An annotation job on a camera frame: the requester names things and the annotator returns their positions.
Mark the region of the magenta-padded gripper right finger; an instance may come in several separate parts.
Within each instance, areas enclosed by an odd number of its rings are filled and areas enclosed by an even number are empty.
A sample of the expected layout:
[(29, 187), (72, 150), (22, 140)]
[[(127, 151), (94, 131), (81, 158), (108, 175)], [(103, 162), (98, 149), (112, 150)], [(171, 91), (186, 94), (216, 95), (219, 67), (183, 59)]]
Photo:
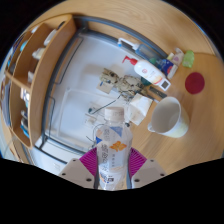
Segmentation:
[(128, 189), (140, 188), (166, 176), (155, 159), (147, 159), (132, 148), (128, 160), (126, 184)]

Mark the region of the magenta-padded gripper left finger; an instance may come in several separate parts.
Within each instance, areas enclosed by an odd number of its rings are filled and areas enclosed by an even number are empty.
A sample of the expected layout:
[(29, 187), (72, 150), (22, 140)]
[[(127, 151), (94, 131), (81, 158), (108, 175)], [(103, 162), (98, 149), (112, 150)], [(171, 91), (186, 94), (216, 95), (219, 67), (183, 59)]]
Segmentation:
[(59, 173), (59, 177), (84, 188), (97, 189), (99, 185), (97, 149), (91, 149), (80, 159), (72, 158)]

